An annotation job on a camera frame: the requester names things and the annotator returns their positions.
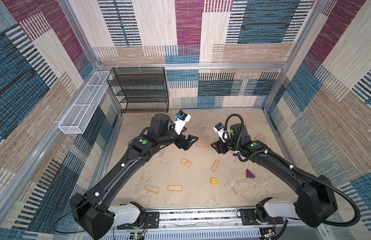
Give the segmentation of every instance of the black mesh shelf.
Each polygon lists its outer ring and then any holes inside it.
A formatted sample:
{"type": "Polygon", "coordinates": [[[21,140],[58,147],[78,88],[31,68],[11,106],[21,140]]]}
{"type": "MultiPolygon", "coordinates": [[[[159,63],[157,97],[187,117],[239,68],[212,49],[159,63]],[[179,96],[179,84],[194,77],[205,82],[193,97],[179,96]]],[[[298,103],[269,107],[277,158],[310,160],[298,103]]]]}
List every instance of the black mesh shelf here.
{"type": "Polygon", "coordinates": [[[168,113],[164,68],[113,68],[108,81],[125,113],[168,113]]]}

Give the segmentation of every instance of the black corrugated hose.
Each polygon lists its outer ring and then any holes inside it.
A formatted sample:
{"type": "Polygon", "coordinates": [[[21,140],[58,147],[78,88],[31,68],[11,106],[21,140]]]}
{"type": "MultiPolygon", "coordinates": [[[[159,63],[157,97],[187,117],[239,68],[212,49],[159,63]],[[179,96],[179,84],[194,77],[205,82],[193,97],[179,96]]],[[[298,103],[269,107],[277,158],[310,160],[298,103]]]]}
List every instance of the black corrugated hose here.
{"type": "MultiPolygon", "coordinates": [[[[244,129],[244,120],[243,118],[239,115],[239,114],[231,114],[230,116],[228,116],[227,120],[225,121],[225,126],[224,126],[224,130],[226,131],[227,130],[227,124],[228,124],[228,120],[233,117],[233,116],[237,116],[240,118],[240,121],[241,121],[241,131],[240,131],[240,134],[239,134],[239,138],[238,138],[238,141],[236,143],[236,149],[239,149],[240,150],[240,137],[243,133],[243,129],[244,129]]],[[[256,151],[254,153],[252,153],[250,156],[246,157],[245,159],[242,159],[240,157],[240,153],[238,152],[237,153],[237,156],[239,158],[239,160],[241,162],[246,162],[249,160],[250,157],[253,157],[261,152],[265,152],[265,150],[259,150],[259,151],[256,151]]],[[[328,225],[332,225],[332,226],[336,226],[336,227],[349,227],[349,226],[352,226],[352,225],[355,225],[356,223],[359,222],[360,220],[360,209],[359,207],[356,205],[356,203],[350,198],[348,197],[345,193],[343,193],[342,191],[340,191],[339,189],[331,186],[331,185],[328,185],[326,184],[325,182],[322,182],[321,180],[319,180],[317,177],[313,176],[313,175],[309,175],[307,174],[306,172],[300,170],[300,169],[297,169],[296,167],[294,167],[292,164],[290,164],[288,161],[286,161],[283,157],[281,157],[279,154],[271,151],[271,150],[268,150],[267,151],[267,154],[270,154],[270,155],[273,155],[275,157],[277,157],[281,162],[283,162],[288,168],[290,168],[293,172],[297,173],[297,174],[300,174],[308,179],[311,179],[319,184],[322,184],[324,185],[325,187],[329,188],[329,189],[332,189],[335,193],[339,194],[341,197],[343,197],[347,202],[349,202],[349,204],[352,206],[354,212],[355,212],[355,216],[349,220],[348,222],[332,222],[332,221],[323,221],[323,223],[325,224],[328,224],[328,225]]]]}

